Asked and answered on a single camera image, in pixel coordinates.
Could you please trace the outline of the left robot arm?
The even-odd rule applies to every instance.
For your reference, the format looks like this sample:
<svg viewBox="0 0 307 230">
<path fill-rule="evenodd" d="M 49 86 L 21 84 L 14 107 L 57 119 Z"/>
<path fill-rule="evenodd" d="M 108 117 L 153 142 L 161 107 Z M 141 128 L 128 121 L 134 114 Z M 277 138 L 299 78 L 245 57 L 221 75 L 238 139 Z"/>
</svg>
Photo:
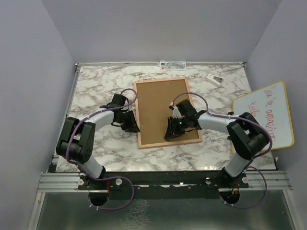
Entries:
<svg viewBox="0 0 307 230">
<path fill-rule="evenodd" d="M 106 169 L 92 155 L 95 132 L 108 125 L 120 127 L 128 133 L 140 132 L 134 112 L 130 110 L 134 102 L 122 93 L 116 93 L 111 102 L 93 114 L 80 119 L 68 117 L 64 122 L 56 154 L 86 173 L 95 189 L 103 188 L 106 183 Z"/>
</svg>

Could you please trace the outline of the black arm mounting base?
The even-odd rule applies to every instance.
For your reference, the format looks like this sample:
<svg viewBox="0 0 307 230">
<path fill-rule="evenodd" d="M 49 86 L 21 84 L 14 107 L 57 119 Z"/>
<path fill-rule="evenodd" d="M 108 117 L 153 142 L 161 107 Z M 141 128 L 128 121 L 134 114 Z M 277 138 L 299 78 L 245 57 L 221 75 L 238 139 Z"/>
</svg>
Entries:
<svg viewBox="0 0 307 230">
<path fill-rule="evenodd" d="M 246 174 L 226 180 L 220 171 L 106 172 L 103 181 L 82 175 L 79 191 L 113 200 L 218 199 L 220 192 L 248 188 Z"/>
</svg>

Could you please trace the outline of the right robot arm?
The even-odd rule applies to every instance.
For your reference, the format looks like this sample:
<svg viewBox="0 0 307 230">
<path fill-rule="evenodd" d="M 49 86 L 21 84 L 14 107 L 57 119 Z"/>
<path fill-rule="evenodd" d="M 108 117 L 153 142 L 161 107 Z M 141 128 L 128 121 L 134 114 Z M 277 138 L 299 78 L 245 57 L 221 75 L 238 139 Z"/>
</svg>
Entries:
<svg viewBox="0 0 307 230">
<path fill-rule="evenodd" d="M 213 130 L 225 133 L 235 148 L 235 154 L 227 165 L 222 168 L 220 181 L 225 187 L 232 187 L 238 181 L 238 176 L 248 164 L 270 143 L 270 136 L 260 127 L 250 113 L 238 117 L 211 115 L 205 110 L 196 111 L 189 100 L 178 104 L 171 103 L 169 107 L 173 115 L 167 119 L 166 141 L 180 137 L 195 130 Z"/>
</svg>

